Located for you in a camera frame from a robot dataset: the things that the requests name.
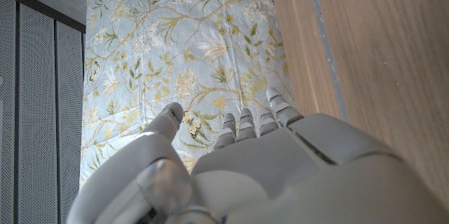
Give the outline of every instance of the leaf pattern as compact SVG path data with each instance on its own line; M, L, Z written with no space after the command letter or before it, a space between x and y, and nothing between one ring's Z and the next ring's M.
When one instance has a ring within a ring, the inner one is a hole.
M272 0L87 1L81 185L170 102L201 122L173 140L188 169L266 87L294 103Z

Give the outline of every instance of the light blue patterned fabric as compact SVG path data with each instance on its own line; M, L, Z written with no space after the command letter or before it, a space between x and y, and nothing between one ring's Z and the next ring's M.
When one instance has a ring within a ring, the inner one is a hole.
M173 101L190 169L267 86L293 103L272 0L88 0L80 183Z

